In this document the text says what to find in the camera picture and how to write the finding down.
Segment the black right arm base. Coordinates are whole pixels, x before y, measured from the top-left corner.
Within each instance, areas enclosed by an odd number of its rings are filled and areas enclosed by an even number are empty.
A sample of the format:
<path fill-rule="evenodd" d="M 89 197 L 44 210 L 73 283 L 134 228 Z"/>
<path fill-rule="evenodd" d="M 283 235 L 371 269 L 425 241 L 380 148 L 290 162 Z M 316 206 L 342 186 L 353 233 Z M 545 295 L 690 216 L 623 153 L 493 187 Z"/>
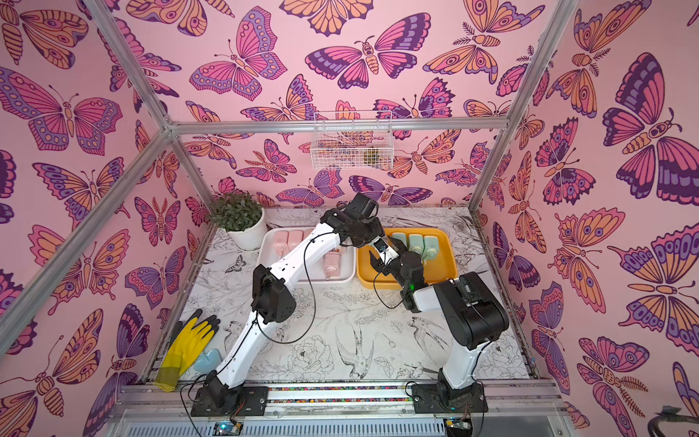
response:
<path fill-rule="evenodd" d="M 435 383 L 408 382 L 406 394 L 416 413 L 487 413 L 489 406 L 480 382 L 453 389 L 446 381 Z"/>

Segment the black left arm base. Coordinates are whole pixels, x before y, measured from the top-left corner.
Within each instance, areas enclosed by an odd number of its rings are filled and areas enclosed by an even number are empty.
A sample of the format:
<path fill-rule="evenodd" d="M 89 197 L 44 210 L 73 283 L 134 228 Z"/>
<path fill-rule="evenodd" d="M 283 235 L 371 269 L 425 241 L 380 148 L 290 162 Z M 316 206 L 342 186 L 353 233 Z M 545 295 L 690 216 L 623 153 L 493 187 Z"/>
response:
<path fill-rule="evenodd" d="M 191 415 L 193 417 L 262 416 L 269 398 L 268 386 L 240 385 L 229 388 L 216 375 L 209 373 L 198 389 Z"/>

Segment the pink sharpener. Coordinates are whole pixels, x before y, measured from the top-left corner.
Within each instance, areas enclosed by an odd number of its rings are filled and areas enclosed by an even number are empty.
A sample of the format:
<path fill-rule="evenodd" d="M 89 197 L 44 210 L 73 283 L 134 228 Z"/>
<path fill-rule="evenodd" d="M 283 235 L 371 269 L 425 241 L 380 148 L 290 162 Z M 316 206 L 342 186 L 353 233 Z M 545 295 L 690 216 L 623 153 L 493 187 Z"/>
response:
<path fill-rule="evenodd" d="M 304 240 L 304 231 L 302 229 L 293 229 L 293 231 L 290 231 L 287 240 L 289 251 L 296 249 L 296 247 L 301 244 L 302 240 Z"/>
<path fill-rule="evenodd" d="M 289 233 L 287 231 L 276 231 L 273 236 L 272 247 L 279 259 L 286 256 L 289 252 L 288 240 Z"/>
<path fill-rule="evenodd" d="M 324 274 L 327 279 L 340 276 L 340 259 L 341 255 L 338 251 L 330 251 L 324 255 Z"/>

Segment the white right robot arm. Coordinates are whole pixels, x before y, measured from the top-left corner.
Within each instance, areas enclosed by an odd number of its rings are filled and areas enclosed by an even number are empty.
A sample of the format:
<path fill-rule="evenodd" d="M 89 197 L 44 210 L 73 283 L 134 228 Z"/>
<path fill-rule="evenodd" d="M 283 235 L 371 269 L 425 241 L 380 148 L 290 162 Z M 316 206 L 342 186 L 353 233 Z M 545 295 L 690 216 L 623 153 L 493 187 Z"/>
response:
<path fill-rule="evenodd" d="M 479 273 L 428 284 L 420 255 L 390 237 L 371 242 L 371 267 L 379 275 L 394 278 L 400 286 L 398 306 L 413 313 L 440 311 L 447 322 L 453 347 L 438 371 L 436 387 L 443 394 L 469 391 L 480 356 L 510 326 L 500 301 Z"/>

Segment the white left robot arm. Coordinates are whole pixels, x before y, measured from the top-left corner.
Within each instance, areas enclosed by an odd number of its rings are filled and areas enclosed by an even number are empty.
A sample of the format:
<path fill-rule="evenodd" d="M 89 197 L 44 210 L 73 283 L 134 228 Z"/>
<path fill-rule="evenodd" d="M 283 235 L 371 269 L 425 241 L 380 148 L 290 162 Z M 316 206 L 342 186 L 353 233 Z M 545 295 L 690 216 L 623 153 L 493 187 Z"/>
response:
<path fill-rule="evenodd" d="M 217 367 L 216 376 L 207 379 L 208 385 L 217 381 L 237 389 L 244 384 L 257 355 L 296 310 L 292 293 L 298 281 L 304 279 L 313 287 L 309 268 L 346 242 L 361 248 L 384 236 L 378 208 L 375 200 L 357 194 L 347 206 L 327 210 L 311 234 L 288 255 L 269 267 L 260 264 L 254 269 L 249 318 L 232 351 Z"/>

